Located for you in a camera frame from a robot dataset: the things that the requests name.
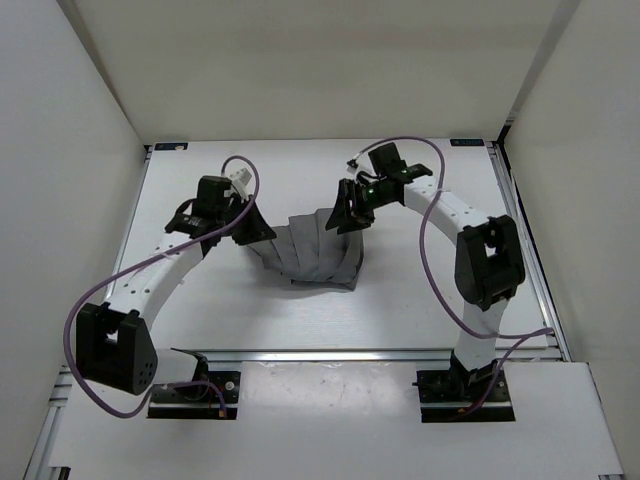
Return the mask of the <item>grey pleated skirt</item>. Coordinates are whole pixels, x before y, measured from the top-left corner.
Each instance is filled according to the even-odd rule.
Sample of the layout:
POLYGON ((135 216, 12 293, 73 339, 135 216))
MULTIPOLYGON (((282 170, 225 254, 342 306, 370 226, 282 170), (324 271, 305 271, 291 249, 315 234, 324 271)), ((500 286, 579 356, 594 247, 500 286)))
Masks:
POLYGON ((263 267, 293 284, 309 287, 337 287, 353 291, 364 262, 361 231, 339 234, 327 230, 330 208, 295 215, 289 223, 273 229, 276 238, 250 244, 263 267))

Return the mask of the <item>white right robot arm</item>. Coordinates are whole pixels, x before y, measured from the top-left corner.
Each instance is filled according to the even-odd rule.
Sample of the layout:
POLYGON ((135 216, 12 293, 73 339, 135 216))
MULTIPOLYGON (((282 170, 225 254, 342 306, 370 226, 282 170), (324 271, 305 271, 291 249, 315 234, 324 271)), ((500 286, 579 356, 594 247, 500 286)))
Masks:
POLYGON ((518 231, 508 215, 491 217, 444 191, 422 164, 399 162, 372 171, 351 160, 340 181, 326 227, 338 233, 369 228, 375 210, 398 203, 420 215, 455 247, 454 283, 463 313, 451 354, 447 386, 470 400, 488 386, 497 370, 495 345, 509 300, 525 280, 518 231))

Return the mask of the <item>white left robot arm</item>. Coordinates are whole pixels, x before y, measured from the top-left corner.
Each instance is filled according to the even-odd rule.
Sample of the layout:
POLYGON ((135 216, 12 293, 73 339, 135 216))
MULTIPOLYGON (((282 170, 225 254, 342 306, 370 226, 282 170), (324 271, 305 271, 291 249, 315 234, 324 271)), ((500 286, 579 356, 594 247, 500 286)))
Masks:
POLYGON ((64 326, 63 346, 72 375, 88 396, 97 396, 92 383, 132 395, 156 385, 176 388, 188 400, 206 395, 210 377, 199 356, 157 349, 151 330, 182 280, 224 237, 245 246, 272 240, 275 233, 253 196, 190 199, 169 220, 152 254, 118 273, 123 283, 110 296, 94 304, 86 292, 77 301, 64 326))

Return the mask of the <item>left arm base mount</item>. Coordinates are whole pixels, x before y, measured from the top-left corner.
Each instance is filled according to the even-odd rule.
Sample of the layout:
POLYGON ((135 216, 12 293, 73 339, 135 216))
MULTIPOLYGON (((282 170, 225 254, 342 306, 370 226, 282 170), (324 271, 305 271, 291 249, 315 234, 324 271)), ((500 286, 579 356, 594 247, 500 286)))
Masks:
POLYGON ((219 420, 237 419, 241 391, 238 367, 214 367, 201 353, 174 350, 195 361, 194 372, 185 380, 170 383, 198 382, 181 387, 154 386, 147 409, 148 419, 157 420, 219 420))

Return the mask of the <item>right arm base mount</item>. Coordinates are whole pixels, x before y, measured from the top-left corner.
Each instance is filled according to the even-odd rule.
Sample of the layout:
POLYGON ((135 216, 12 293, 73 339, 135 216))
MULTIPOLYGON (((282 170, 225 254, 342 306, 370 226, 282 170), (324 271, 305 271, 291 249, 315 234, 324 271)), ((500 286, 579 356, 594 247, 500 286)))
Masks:
POLYGON ((418 390, 421 422, 505 423, 516 416, 504 371, 487 393, 491 379, 482 380, 470 390, 458 387, 448 370, 418 370, 413 382, 418 390))

